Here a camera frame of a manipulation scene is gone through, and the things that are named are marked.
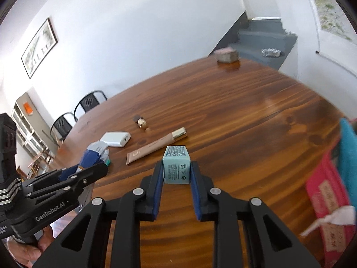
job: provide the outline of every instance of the gray stairs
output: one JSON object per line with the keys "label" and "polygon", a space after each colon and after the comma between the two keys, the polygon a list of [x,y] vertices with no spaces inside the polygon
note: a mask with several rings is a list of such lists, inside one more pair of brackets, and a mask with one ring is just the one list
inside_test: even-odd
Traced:
{"label": "gray stairs", "polygon": [[[279,19],[248,20],[244,14],[238,21],[239,23],[234,25],[236,27],[229,30],[215,50],[231,46],[242,58],[279,69],[294,47],[297,36],[287,33]],[[264,48],[276,48],[282,51],[282,54],[278,58],[264,57],[261,54]]]}

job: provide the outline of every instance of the wooden table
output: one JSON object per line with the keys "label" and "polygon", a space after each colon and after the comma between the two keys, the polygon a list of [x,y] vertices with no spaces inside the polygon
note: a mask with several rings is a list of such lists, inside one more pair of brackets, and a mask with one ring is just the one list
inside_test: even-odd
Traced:
{"label": "wooden table", "polygon": [[[135,125],[136,114],[147,120],[149,131]],[[299,235],[315,220],[305,182],[338,138],[341,116],[274,69],[244,59],[217,64],[208,57],[135,85],[81,117],[58,151],[55,167],[77,164],[106,131],[128,131],[125,148],[110,148],[109,173],[93,193],[118,198],[152,174],[165,149],[130,165],[126,154],[184,126],[188,136],[176,144],[186,145],[215,186],[244,200],[260,197]],[[55,223],[55,232],[70,219]],[[301,241],[322,263],[319,231]],[[196,220],[190,186],[164,185],[158,219],[141,224],[142,267],[211,267],[212,247],[213,223]]]}

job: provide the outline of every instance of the picture frame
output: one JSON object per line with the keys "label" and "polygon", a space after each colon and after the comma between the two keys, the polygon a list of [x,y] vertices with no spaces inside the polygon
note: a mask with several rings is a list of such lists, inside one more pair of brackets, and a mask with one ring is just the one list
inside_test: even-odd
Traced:
{"label": "picture frame", "polygon": [[50,19],[47,18],[32,38],[21,57],[29,79],[32,78],[33,73],[57,42]]}

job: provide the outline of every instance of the finger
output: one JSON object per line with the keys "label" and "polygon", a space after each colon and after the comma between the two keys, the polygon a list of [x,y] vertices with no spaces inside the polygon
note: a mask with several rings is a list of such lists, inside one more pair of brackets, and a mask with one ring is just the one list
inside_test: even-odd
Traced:
{"label": "finger", "polygon": [[38,248],[26,245],[25,254],[22,257],[28,259],[29,261],[36,261],[38,258],[40,258],[41,254],[42,253]]}
{"label": "finger", "polygon": [[31,263],[31,261],[26,260],[26,259],[20,258],[20,259],[16,259],[16,261],[19,262],[20,264],[22,264],[22,265],[28,267],[28,268],[32,268],[32,266],[33,266],[33,264]]}
{"label": "finger", "polygon": [[31,263],[31,261],[28,261],[26,264],[24,264],[26,267],[28,268],[32,268],[33,264]]}
{"label": "finger", "polygon": [[47,226],[43,229],[44,235],[40,238],[37,246],[43,252],[45,251],[48,246],[55,240],[53,237],[53,231],[50,226]]}
{"label": "finger", "polygon": [[27,258],[27,245],[20,244],[13,237],[8,238],[8,250],[10,254],[19,261],[19,259],[26,259]]}
{"label": "finger", "polygon": [[43,228],[42,230],[44,232],[44,235],[51,234],[51,236],[53,236],[53,230],[52,230],[51,226],[47,226],[47,227]]}

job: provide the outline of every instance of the pink bag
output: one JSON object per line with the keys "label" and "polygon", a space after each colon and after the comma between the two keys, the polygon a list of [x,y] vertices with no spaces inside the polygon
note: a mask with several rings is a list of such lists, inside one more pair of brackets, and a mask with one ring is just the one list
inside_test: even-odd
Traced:
{"label": "pink bag", "polygon": [[[306,190],[317,218],[323,218],[337,208],[351,204],[347,190],[332,161],[332,152],[333,149],[324,155],[306,183]],[[355,226],[323,224],[320,233],[324,243],[325,268],[331,268],[351,241]]]}

